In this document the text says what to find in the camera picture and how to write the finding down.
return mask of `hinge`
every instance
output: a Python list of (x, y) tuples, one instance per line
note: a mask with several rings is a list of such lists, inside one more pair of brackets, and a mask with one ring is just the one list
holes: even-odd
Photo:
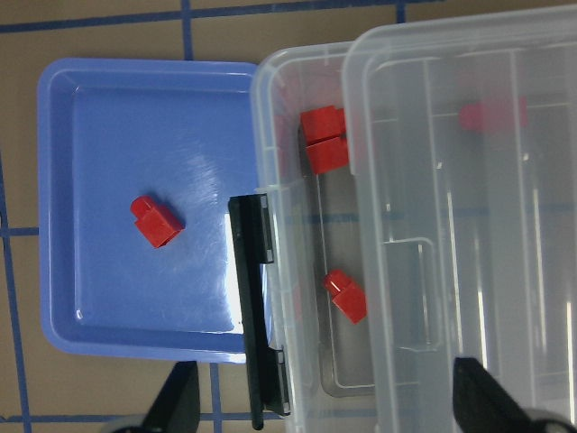
[(274, 262), (269, 203), (266, 194), (232, 197), (228, 209), (243, 313), (252, 427), (260, 430), (263, 410), (282, 416), (290, 413), (285, 354), (269, 347), (262, 299), (261, 264)]

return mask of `blue plastic tray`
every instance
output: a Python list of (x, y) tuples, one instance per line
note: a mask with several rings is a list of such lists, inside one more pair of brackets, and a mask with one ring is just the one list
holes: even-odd
[[(39, 83), (41, 313), (80, 354), (243, 362), (227, 218), (254, 192), (255, 66), (65, 59)], [(154, 249), (132, 201), (185, 224)]]

